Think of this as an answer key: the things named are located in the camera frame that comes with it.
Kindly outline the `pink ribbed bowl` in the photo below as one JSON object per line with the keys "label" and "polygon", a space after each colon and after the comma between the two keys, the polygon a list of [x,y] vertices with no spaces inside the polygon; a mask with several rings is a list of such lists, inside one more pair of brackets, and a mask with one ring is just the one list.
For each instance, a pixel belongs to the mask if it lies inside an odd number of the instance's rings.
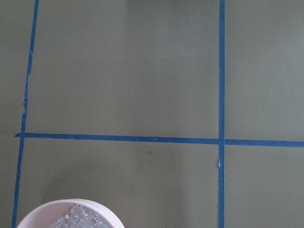
{"label": "pink ribbed bowl", "polygon": [[87,207],[100,214],[112,228],[123,228],[121,220],[107,207],[86,199],[62,199],[45,203],[31,211],[18,228],[49,228],[51,223],[64,216],[74,205]]}

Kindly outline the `clear ice cube pile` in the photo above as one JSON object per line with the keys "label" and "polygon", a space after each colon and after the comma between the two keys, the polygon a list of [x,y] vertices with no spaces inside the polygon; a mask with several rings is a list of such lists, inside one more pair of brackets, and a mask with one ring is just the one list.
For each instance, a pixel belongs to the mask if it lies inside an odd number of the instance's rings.
{"label": "clear ice cube pile", "polygon": [[110,223],[94,210],[75,204],[64,216],[56,219],[51,228],[111,228]]}

